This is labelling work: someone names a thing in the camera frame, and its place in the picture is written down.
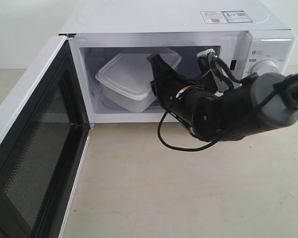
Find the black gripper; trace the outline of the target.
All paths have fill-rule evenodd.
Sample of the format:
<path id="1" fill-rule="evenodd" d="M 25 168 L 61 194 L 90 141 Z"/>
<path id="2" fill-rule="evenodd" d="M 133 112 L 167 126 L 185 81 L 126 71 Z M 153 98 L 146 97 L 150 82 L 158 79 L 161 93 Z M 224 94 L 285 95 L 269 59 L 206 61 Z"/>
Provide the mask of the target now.
<path id="1" fill-rule="evenodd" d="M 168 65 L 160 54 L 147 57 L 151 65 L 153 80 L 150 86 L 153 94 L 160 104 L 164 104 L 170 97 L 174 97 L 183 88 L 197 86 L 201 87 L 196 80 L 177 74 L 177 72 Z"/>

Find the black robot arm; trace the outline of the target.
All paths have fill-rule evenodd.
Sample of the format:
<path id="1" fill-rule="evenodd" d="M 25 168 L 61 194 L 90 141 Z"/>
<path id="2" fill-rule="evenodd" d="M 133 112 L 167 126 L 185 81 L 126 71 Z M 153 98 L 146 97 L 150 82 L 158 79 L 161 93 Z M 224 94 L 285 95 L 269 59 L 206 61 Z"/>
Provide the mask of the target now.
<path id="1" fill-rule="evenodd" d="M 159 54 L 148 57 L 151 87 L 166 114 L 204 142 L 237 141 L 244 137 L 294 125 L 298 121 L 298 73 L 256 73 L 217 96 L 202 79 L 177 73 Z"/>

